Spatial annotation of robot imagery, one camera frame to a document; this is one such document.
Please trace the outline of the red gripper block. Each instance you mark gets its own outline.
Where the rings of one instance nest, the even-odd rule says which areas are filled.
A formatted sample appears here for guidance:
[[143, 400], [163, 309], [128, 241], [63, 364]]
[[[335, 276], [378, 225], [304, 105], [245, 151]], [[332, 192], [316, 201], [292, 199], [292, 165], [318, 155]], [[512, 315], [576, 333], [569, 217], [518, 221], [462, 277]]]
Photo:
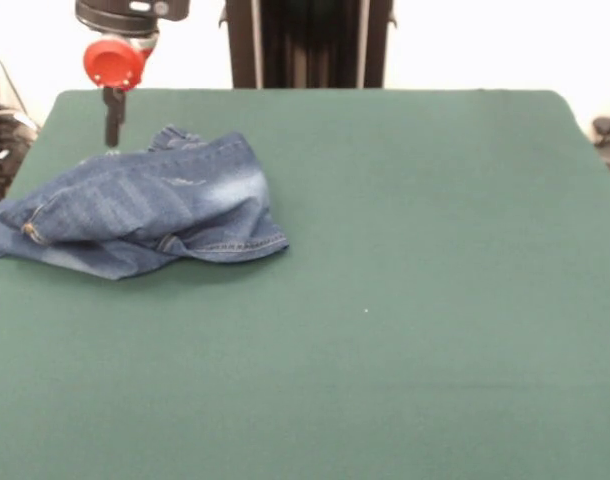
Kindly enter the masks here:
[[146, 37], [104, 34], [84, 51], [83, 65], [87, 76], [96, 86], [104, 87], [105, 143], [110, 148], [118, 145], [119, 128], [125, 121], [125, 91], [141, 83], [146, 63], [157, 42], [157, 32]]

